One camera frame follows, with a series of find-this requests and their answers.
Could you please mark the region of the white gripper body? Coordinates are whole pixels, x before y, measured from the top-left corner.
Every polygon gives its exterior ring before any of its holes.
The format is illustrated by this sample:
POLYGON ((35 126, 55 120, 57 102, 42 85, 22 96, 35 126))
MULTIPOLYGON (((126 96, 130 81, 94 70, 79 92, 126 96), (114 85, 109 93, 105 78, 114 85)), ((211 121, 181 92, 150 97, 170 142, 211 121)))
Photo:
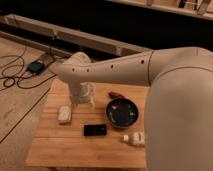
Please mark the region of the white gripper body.
POLYGON ((68 87, 70 92, 70 100, 73 105, 77 106, 79 104, 86 104, 81 102, 82 83, 69 84, 68 87))

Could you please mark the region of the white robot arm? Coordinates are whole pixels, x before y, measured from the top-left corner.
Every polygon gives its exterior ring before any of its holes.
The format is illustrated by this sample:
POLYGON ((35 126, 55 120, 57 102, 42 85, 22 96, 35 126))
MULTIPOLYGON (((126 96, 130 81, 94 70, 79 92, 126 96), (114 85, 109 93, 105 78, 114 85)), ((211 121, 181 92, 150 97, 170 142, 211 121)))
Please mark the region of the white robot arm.
POLYGON ((90 99, 91 84, 147 86, 148 171, 213 171, 213 50, 181 47, 92 63, 77 52, 58 67, 70 99, 90 99))

